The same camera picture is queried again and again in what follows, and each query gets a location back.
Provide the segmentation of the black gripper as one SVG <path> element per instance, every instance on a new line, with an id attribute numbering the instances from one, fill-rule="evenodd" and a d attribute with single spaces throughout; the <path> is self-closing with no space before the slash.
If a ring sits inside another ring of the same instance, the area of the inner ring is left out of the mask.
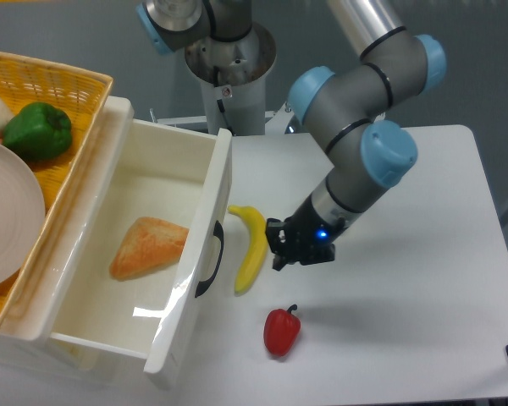
<path id="1" fill-rule="evenodd" d="M 303 266 L 334 261 L 334 241 L 346 230 L 345 219 L 323 220 L 308 197 L 285 221 L 268 218 L 266 237 L 274 254 L 272 268 L 281 271 L 287 264 Z"/>

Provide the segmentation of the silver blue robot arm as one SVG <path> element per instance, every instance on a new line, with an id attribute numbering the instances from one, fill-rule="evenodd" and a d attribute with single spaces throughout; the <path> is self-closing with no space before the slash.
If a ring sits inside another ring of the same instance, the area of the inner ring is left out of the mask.
<path id="1" fill-rule="evenodd" d="M 333 168 L 292 216 L 265 222 L 276 270 L 334 259 L 334 241 L 417 160 L 412 137 L 383 114 L 446 73 L 440 43 L 411 35 L 389 2 L 332 1 L 329 8 L 360 65 L 348 74 L 315 67 L 290 87 L 291 111 Z M 253 21 L 251 2 L 143 1 L 136 12 L 160 54 L 184 53 L 202 88 L 210 133 L 264 131 L 264 80 L 276 46 Z"/>

